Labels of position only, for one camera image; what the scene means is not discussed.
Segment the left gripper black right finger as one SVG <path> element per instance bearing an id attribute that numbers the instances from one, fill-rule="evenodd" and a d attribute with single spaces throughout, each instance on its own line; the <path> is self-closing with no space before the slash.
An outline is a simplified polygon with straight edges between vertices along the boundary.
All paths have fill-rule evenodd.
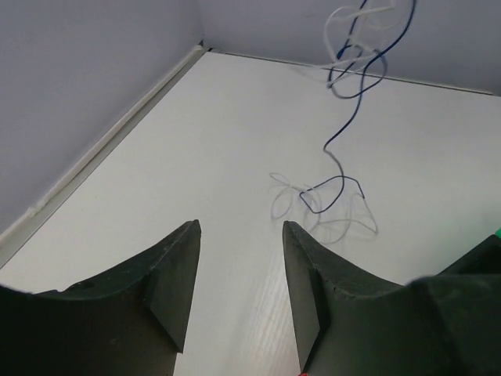
<path id="1" fill-rule="evenodd" d="M 299 224 L 283 255 L 303 375 L 497 375 L 500 236 L 406 285 L 359 268 Z"/>

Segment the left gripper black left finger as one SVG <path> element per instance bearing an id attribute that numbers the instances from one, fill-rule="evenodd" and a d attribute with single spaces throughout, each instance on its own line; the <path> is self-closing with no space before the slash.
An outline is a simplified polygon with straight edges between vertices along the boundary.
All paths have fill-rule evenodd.
<path id="1" fill-rule="evenodd" d="M 171 375 L 186 340 L 200 224 L 64 291 L 1 289 L 4 375 Z"/>

